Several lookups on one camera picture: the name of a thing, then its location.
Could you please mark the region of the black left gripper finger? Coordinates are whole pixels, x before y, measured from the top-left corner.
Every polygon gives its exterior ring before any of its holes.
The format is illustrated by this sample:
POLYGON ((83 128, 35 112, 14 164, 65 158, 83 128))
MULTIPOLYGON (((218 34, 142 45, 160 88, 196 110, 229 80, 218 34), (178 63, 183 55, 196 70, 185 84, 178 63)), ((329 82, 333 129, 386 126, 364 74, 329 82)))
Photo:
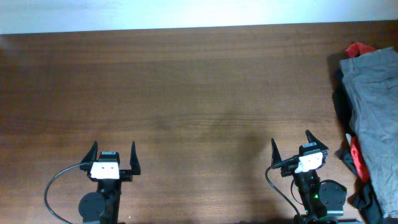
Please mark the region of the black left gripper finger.
POLYGON ((91 147, 91 149, 87 152, 84 158, 81 160, 80 169, 81 170, 90 170, 93 163, 96 162, 98 153, 98 143, 95 141, 91 147))
POLYGON ((136 145, 134 141, 132 142, 131 146, 130 166, 131 166, 132 175, 141 174, 141 166, 137 158, 136 145))

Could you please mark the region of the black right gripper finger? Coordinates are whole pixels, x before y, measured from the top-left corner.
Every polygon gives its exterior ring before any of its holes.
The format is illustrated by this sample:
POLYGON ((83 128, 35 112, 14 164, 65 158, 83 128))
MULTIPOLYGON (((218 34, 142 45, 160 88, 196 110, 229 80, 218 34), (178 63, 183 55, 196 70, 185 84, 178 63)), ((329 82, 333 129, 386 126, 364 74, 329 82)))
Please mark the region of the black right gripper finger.
POLYGON ((282 162, 279 150, 277 148, 277 144, 274 138, 271 139, 271 146, 272 146, 272 159, 271 159, 271 166, 272 167, 280 167, 282 162))
POLYGON ((319 141, 308 129, 305 131, 305 134, 309 143, 315 143, 321 151, 328 150, 328 147, 319 141))

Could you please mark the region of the grey shorts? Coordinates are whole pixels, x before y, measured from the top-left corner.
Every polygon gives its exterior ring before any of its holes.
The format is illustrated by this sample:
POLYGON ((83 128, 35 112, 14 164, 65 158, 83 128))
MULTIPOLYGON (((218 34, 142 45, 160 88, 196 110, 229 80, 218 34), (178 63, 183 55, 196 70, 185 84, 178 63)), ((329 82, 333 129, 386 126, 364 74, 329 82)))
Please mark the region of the grey shorts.
POLYGON ((361 146, 385 218, 397 218, 397 51, 380 49, 340 61, 352 104, 349 122, 361 146))

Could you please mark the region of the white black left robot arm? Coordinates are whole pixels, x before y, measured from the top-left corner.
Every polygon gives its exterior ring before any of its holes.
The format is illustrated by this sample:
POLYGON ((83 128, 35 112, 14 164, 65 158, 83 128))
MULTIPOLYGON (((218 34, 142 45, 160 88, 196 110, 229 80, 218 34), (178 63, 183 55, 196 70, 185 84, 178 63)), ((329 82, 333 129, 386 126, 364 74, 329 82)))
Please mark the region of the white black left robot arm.
POLYGON ((79 168, 86 172, 87 177, 97 183, 96 190, 86 194, 80 200, 78 212, 83 223, 118 223, 122 183, 131 182, 135 175, 141 174, 134 143, 131 146, 129 163, 130 169, 121 169, 118 152, 98 153, 98 143, 93 143, 79 165, 79 168))

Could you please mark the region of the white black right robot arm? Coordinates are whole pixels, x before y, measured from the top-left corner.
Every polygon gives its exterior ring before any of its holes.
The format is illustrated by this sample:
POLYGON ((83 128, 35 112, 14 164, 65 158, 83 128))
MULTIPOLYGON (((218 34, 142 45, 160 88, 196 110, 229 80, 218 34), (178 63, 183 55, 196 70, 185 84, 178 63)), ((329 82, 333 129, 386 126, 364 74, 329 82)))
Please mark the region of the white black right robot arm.
POLYGON ((344 214, 347 189, 334 180, 319 178, 317 170, 325 165, 328 147, 309 130, 305 134, 308 143, 299 147, 297 155, 285 160, 281 158, 275 140, 271 139, 272 160, 265 171, 266 180, 295 210, 294 223, 338 223, 338 218, 344 214), (297 188, 305 214, 302 215, 293 202, 272 183, 268 175, 271 169, 279 169, 282 177, 293 177, 290 186, 297 188))

